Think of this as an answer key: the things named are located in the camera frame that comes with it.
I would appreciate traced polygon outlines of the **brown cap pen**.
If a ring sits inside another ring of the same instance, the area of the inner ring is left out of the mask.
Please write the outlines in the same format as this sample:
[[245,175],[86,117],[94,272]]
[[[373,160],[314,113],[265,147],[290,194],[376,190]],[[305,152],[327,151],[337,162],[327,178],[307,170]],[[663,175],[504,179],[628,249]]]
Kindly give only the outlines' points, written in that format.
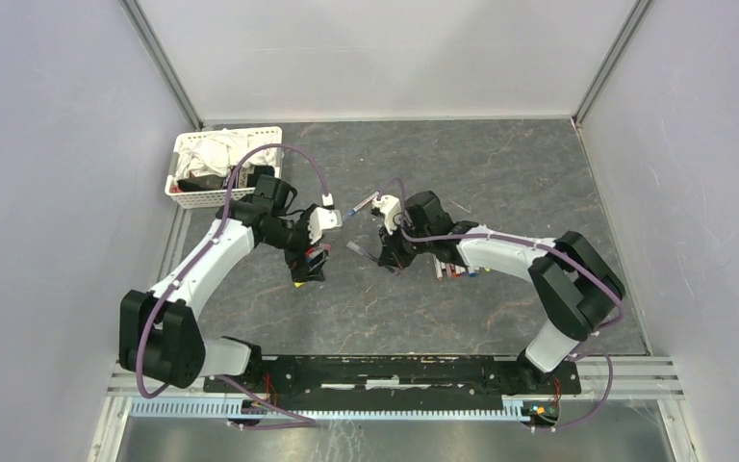
[[442,281],[444,279],[444,264],[440,262],[437,258],[434,259],[434,267],[436,272],[436,277],[439,281]]

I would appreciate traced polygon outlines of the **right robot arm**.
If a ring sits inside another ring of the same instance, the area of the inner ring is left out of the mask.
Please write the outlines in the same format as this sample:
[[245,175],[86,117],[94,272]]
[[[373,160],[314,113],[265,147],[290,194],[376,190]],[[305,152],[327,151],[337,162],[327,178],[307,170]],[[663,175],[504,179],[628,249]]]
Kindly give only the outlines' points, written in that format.
[[533,285],[547,319],[518,356],[517,378],[530,393],[543,392],[581,343],[623,316],[623,282],[577,232],[528,238],[454,220],[432,191],[406,200],[378,195],[371,211],[384,221],[382,267],[404,270],[430,254],[448,267],[494,270]]

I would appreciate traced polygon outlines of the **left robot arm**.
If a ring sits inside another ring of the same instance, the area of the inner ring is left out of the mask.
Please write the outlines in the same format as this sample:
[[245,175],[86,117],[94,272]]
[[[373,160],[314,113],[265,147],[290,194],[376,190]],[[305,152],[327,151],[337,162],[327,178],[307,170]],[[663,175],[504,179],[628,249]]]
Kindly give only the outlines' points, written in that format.
[[263,382],[259,346],[224,337],[206,339],[198,319],[225,276],[258,245],[281,250],[295,283],[322,281],[327,230],[342,224],[331,192],[292,217],[296,188],[272,176],[255,190],[229,199],[190,254],[146,291],[129,291],[120,301],[118,363],[137,381],[158,380],[185,389],[199,377],[226,375],[241,392]]

